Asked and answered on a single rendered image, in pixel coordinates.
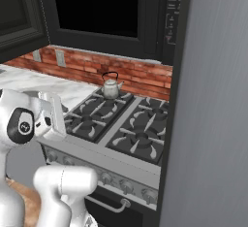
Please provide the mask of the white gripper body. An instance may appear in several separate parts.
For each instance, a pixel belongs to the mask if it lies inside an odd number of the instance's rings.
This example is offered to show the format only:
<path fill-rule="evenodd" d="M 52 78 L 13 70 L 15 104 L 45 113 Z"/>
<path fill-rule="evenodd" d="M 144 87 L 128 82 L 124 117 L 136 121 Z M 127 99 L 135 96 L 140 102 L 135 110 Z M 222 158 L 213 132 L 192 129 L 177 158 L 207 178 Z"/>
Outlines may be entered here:
<path fill-rule="evenodd" d="M 47 92 L 43 94 L 45 101 L 50 103 L 50 117 L 51 125 L 45 131 L 43 137 L 51 141 L 63 141 L 66 137 L 66 128 L 63 118 L 63 111 L 61 106 L 61 99 L 58 95 Z"/>

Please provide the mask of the silver stove knob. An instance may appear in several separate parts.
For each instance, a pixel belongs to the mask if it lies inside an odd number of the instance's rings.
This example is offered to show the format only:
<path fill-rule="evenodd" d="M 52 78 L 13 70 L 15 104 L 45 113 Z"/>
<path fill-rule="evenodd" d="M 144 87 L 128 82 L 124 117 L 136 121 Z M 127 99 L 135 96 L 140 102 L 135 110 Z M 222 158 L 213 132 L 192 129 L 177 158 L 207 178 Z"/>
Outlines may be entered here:
<path fill-rule="evenodd" d="M 58 156 L 57 154 L 53 151 L 53 150 L 49 150 L 46 154 L 47 156 L 47 159 L 50 161 L 50 162 L 54 162 L 58 159 Z"/>
<path fill-rule="evenodd" d="M 146 202 L 147 205 L 157 204 L 157 192 L 151 189 L 143 189 L 141 191 L 142 198 Z"/>
<path fill-rule="evenodd" d="M 67 166 L 74 166 L 75 165 L 74 161 L 68 156 L 63 157 L 63 164 L 67 165 Z"/>
<path fill-rule="evenodd" d="M 103 172 L 101 174 L 101 181 L 102 181 L 103 185 L 112 184 L 113 178 L 109 173 Z"/>
<path fill-rule="evenodd" d="M 134 186 L 128 180 L 122 179 L 121 181 L 119 181 L 119 183 L 120 183 L 120 188 L 125 195 L 133 193 Z"/>

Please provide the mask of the silver stove with black grates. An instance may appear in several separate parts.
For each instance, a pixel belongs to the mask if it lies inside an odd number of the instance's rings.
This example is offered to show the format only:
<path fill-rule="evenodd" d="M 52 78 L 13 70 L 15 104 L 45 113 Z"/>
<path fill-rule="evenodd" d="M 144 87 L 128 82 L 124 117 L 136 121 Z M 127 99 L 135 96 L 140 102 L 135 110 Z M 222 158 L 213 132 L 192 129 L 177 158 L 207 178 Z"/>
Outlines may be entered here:
<path fill-rule="evenodd" d="M 68 156 L 75 165 L 94 169 L 101 187 L 154 210 L 157 204 L 147 205 L 141 191 L 156 191 L 158 201 L 168 111 L 164 100 L 126 92 L 107 100 L 97 89 L 65 114 L 64 141 L 39 139 L 39 143 L 44 146 L 47 163 L 63 164 L 63 157 Z M 47 159 L 49 150 L 57 154 L 56 161 Z M 103 172 L 112 176 L 112 184 L 103 185 Z M 122 179 L 134 186 L 132 194 L 123 193 Z"/>

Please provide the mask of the dark cabinet door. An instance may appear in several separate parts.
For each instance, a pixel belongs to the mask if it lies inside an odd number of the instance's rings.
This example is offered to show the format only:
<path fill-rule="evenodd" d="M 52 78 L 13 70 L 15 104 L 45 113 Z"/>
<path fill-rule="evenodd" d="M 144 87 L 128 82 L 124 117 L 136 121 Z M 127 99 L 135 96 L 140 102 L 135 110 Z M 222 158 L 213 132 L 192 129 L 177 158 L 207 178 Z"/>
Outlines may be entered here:
<path fill-rule="evenodd" d="M 0 64 L 48 44 L 41 0 L 0 0 Z"/>

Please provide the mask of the black microwave oven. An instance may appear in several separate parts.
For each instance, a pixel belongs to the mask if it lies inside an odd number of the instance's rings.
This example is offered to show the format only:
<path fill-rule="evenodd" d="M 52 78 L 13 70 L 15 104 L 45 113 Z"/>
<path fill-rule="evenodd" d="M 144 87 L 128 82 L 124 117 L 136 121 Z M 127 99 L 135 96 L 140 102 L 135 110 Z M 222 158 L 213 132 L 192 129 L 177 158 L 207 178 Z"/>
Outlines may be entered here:
<path fill-rule="evenodd" d="M 181 0 L 159 0 L 156 51 L 144 51 L 146 0 L 42 0 L 55 46 L 173 63 Z"/>

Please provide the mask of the black oven door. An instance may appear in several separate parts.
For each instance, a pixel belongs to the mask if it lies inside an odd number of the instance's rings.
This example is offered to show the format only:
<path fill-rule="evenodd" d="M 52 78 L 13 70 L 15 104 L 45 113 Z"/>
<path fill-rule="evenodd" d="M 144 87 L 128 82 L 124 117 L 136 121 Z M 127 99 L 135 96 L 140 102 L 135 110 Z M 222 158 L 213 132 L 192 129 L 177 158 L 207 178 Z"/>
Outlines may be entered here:
<path fill-rule="evenodd" d="M 125 208 L 122 212 L 113 212 L 86 198 L 85 205 L 89 213 L 98 222 L 99 227 L 158 227 L 157 212 L 137 203 L 133 199 L 118 195 L 101 186 L 98 186 L 89 197 L 115 210 L 120 210 L 123 206 L 122 199 L 126 199 L 131 203 L 131 206 Z"/>

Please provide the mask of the grey refrigerator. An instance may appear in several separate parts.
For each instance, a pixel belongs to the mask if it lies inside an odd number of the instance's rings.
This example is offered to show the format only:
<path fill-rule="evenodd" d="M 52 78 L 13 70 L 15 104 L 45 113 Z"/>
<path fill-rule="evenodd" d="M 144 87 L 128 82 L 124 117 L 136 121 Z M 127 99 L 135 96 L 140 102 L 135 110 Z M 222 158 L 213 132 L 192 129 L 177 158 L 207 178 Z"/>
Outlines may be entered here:
<path fill-rule="evenodd" d="M 248 0 L 182 0 L 159 227 L 248 227 Z"/>

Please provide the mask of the grey wall outlet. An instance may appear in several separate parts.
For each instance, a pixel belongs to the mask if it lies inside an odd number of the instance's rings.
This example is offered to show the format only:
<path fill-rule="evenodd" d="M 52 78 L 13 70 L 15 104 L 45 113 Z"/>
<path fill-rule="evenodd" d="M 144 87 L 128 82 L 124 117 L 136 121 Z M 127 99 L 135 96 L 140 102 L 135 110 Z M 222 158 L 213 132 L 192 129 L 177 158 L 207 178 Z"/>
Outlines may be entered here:
<path fill-rule="evenodd" d="M 33 59 L 37 62 L 42 62 L 39 50 L 33 51 Z"/>
<path fill-rule="evenodd" d="M 65 62 L 65 57 L 64 57 L 64 51 L 57 49 L 55 51 L 55 54 L 56 54 L 57 65 L 60 67 L 65 67 L 66 62 Z"/>

